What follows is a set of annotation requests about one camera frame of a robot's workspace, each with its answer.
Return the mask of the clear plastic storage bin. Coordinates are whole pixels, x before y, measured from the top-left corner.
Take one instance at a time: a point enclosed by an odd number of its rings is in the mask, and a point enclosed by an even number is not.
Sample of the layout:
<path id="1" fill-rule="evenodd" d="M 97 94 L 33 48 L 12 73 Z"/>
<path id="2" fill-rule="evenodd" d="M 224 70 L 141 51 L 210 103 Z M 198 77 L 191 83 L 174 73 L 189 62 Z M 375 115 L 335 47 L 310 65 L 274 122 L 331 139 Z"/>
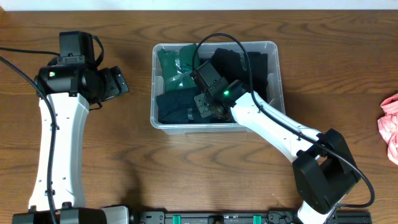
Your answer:
<path id="1" fill-rule="evenodd" d="M 162 67 L 157 55 L 158 51 L 176 51 L 186 46 L 186 43 L 162 43 L 157 44 L 152 51 L 152 91 L 151 91 L 151 109 L 150 123 L 154 128 L 163 130 L 166 134 L 185 134 L 185 133 L 212 133 L 212 132 L 239 132 L 250 129 L 237 123 L 207 123 L 207 124 L 165 124 L 159 119 L 159 107 L 157 105 L 157 97 L 166 92 L 166 85 L 162 75 Z M 248 52 L 259 52 L 267 54 L 267 72 L 264 74 L 267 78 L 268 85 L 266 87 L 266 101 L 285 113 L 284 94 L 282 90 L 282 78 L 280 74 L 278 48 L 272 41 L 253 41 L 243 42 L 242 45 Z M 205 42 L 198 50 L 200 58 L 210 58 L 217 48 L 233 50 L 238 53 L 243 51 L 237 43 L 232 40 L 228 42 Z"/>

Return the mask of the pink garment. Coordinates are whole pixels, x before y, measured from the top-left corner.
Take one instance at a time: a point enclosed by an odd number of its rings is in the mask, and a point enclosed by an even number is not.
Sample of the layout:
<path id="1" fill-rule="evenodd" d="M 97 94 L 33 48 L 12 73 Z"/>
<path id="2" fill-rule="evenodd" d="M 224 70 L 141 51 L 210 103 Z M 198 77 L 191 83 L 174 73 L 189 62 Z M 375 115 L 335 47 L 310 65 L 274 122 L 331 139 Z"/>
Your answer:
<path id="1" fill-rule="evenodd" d="M 384 116 L 377 120 L 379 133 L 387 143 L 387 157 L 397 165 L 397 94 L 380 104 Z"/>

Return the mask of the dark navy garment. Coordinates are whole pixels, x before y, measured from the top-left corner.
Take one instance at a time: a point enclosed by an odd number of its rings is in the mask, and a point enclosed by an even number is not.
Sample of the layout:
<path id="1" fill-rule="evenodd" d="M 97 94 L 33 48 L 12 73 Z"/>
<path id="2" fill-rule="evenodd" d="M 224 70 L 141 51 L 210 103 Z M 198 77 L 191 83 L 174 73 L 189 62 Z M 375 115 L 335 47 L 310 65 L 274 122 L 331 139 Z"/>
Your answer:
<path id="1" fill-rule="evenodd" d="M 202 118 L 194 97 L 201 91 L 196 88 L 168 91 L 156 97 L 158 121 L 161 124 L 221 123 L 216 115 Z"/>

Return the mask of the dark green garment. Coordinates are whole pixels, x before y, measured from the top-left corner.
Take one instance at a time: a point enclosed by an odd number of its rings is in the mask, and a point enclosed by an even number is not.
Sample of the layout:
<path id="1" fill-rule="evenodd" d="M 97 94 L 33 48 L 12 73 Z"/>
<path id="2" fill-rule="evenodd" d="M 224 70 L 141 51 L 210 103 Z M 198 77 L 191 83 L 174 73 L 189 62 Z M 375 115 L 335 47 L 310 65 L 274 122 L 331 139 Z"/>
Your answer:
<path id="1" fill-rule="evenodd" d="M 157 52 L 162 68 L 165 92 L 196 87 L 190 76 L 196 47 L 196 44 L 190 44 L 177 50 L 160 49 Z"/>

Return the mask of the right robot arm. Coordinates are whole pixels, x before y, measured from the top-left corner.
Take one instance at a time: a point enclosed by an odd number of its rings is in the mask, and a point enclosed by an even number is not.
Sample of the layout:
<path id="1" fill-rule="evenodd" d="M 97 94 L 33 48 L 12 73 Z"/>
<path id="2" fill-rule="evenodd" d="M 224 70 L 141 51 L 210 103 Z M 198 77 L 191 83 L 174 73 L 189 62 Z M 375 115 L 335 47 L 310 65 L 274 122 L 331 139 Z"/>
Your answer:
<path id="1" fill-rule="evenodd" d="M 241 80 L 229 83 L 210 62 L 191 78 L 201 93 L 195 103 L 202 116 L 215 114 L 254 131 L 291 163 L 303 204 L 301 223 L 327 223 L 344 196 L 360 181 L 344 137 L 334 129 L 321 133 L 308 128 L 264 101 Z"/>

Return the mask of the black garment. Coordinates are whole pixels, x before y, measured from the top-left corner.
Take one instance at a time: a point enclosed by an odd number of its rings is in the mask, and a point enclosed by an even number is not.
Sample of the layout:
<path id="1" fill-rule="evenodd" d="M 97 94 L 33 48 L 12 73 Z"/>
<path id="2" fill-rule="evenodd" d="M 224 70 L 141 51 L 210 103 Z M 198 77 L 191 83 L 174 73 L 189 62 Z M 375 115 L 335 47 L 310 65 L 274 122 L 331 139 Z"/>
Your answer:
<path id="1" fill-rule="evenodd" d="M 268 55 L 260 52 L 248 52 L 251 64 L 253 88 L 257 91 L 267 90 Z M 229 83 L 240 80 L 249 85 L 249 73 L 244 57 L 238 52 L 218 48 L 210 59 L 215 70 Z"/>
<path id="2" fill-rule="evenodd" d="M 247 85 L 228 86 L 213 97 L 211 108 L 214 113 L 225 120 L 244 124 L 245 120 L 255 120 L 259 115 L 261 102 L 267 102 L 267 90 L 250 90 Z"/>

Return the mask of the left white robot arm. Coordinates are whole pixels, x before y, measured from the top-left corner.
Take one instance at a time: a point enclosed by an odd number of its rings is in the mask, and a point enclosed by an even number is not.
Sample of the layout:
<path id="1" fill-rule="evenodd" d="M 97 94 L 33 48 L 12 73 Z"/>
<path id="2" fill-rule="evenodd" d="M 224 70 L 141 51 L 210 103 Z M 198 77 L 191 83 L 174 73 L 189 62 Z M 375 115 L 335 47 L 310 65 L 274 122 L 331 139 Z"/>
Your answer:
<path id="1" fill-rule="evenodd" d="M 81 180 L 83 132 L 90 106 L 129 91 L 119 67 L 99 69 L 99 38 L 62 32 L 60 52 L 32 80 L 39 96 L 42 134 L 35 187 L 26 213 L 13 223 L 129 223 L 129 209 L 87 208 Z"/>

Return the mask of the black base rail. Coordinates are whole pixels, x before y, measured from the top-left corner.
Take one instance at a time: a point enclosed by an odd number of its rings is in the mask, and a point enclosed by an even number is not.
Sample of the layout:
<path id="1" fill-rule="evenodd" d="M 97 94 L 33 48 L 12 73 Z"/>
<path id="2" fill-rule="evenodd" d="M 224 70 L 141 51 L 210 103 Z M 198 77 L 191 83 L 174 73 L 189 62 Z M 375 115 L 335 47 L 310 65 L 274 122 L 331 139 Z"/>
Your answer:
<path id="1" fill-rule="evenodd" d="M 265 213 L 170 213 L 149 211 L 130 213 L 123 205 L 94 208 L 64 208 L 57 216 L 57 223 L 142 223 L 142 224 L 264 224 L 264 223 L 373 223 L 369 212 L 335 212 L 326 221 L 301 221 L 297 212 L 282 210 Z M 27 213 L 17 213 L 13 224 L 53 223 L 49 211 L 38 212 L 31 208 Z"/>

